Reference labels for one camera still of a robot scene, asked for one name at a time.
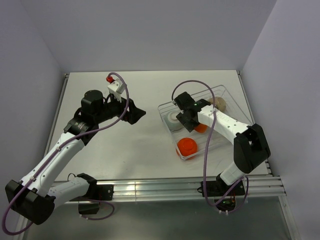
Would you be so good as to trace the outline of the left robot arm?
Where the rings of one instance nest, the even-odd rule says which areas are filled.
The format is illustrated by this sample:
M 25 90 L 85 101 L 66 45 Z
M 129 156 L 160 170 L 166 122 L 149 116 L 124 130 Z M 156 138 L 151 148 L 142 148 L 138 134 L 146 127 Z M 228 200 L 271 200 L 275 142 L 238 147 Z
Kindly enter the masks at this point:
M 130 98 L 104 97 L 99 90 L 89 90 L 81 106 L 67 123 L 54 147 L 20 181 L 5 186 L 10 208 L 36 225 L 44 223 L 60 205 L 76 199 L 91 200 L 98 194 L 97 180 L 80 173 L 73 180 L 52 184 L 69 161 L 101 130 L 99 125 L 112 118 L 135 124 L 146 112 Z

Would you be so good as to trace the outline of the pale green bowl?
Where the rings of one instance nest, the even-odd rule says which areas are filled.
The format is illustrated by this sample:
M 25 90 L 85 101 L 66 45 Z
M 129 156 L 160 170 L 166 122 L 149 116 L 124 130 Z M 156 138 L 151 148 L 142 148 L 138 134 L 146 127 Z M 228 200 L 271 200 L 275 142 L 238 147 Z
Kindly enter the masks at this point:
M 165 115 L 164 120 L 170 131 L 178 131 L 183 128 L 183 125 L 177 118 L 179 113 L 179 111 L 170 111 Z

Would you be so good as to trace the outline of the cream bowl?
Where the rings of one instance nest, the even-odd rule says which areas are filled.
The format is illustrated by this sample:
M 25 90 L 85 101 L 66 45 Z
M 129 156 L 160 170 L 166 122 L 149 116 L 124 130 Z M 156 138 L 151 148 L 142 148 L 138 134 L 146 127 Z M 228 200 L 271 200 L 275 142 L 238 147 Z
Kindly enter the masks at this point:
M 209 98 L 208 101 L 215 106 L 221 112 L 224 112 L 227 108 L 227 103 L 222 97 Z

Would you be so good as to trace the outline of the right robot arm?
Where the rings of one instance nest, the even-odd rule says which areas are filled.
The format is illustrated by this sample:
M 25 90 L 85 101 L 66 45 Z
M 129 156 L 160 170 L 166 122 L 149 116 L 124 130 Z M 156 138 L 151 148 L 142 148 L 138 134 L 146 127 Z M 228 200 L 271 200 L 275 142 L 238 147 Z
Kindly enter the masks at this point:
M 229 194 L 238 179 L 251 173 L 271 156 L 263 128 L 257 123 L 240 122 L 205 99 L 194 100 L 187 92 L 178 95 L 174 103 L 180 109 L 177 119 L 186 130 L 192 132 L 202 124 L 233 145 L 233 162 L 217 177 L 216 189 L 220 194 Z

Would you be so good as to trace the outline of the white bowl orange outside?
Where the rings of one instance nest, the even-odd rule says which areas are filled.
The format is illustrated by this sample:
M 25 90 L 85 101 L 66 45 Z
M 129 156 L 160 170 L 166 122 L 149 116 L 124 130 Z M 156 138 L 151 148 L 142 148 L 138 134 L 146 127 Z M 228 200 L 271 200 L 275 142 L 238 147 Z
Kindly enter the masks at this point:
M 201 124 L 201 123 L 200 123 L 198 126 L 196 126 L 196 127 L 194 128 L 194 130 L 195 130 L 196 132 L 200 133 L 200 134 L 203 134 L 203 133 L 206 132 L 207 128 L 208 128 L 207 125 L 204 125 L 204 124 Z

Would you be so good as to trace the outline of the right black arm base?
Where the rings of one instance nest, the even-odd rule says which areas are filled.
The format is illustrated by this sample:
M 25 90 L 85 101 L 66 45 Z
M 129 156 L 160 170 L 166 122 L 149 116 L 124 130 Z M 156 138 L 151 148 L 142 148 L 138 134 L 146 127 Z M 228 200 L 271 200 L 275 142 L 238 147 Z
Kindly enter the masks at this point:
M 249 179 L 245 177 L 246 186 L 243 179 L 241 177 L 232 185 L 227 185 L 220 176 L 216 180 L 208 180 L 205 182 L 207 197 L 224 197 L 221 201 L 219 199 L 214 200 L 215 207 L 225 213 L 235 211 L 237 209 L 236 197 L 243 196 L 243 200 L 238 206 L 240 207 L 249 194 Z

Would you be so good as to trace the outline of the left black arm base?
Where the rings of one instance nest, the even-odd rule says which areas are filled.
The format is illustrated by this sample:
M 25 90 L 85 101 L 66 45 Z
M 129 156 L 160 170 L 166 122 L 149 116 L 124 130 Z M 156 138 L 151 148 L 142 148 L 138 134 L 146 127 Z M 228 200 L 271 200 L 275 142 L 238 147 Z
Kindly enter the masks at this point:
M 95 190 L 91 193 L 78 197 L 79 201 L 99 200 L 110 201 L 113 198 L 114 186 L 112 184 L 97 185 Z M 78 213 L 81 215 L 95 215 L 102 208 L 102 203 L 91 202 L 91 204 L 79 203 Z

